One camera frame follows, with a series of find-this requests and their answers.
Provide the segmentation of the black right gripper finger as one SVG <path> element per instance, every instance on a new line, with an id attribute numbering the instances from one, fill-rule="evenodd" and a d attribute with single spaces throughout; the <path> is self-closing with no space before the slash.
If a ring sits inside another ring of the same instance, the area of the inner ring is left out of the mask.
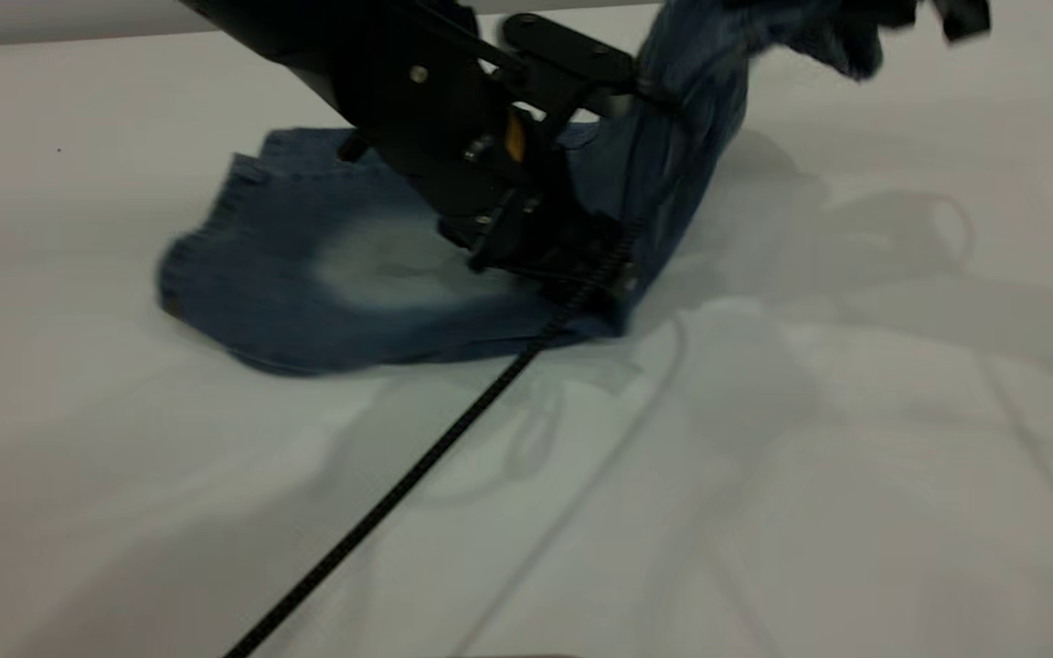
<path id="1" fill-rule="evenodd" d="M 991 32 L 990 1 L 933 0 L 933 8 L 939 14 L 947 42 L 961 42 Z"/>

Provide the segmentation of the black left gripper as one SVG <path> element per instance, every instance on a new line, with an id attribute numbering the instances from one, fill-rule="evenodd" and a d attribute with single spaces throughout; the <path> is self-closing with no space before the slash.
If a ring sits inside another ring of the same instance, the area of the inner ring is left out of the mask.
<path id="1" fill-rule="evenodd" d="M 309 51 L 306 83 L 354 126 L 340 153 L 377 151 L 469 268 L 587 284 L 625 225 L 582 207 L 558 138 L 577 109 L 630 109 L 634 59 L 538 14 L 503 18 L 501 47 L 488 72 L 476 43 L 448 38 L 326 43 Z"/>

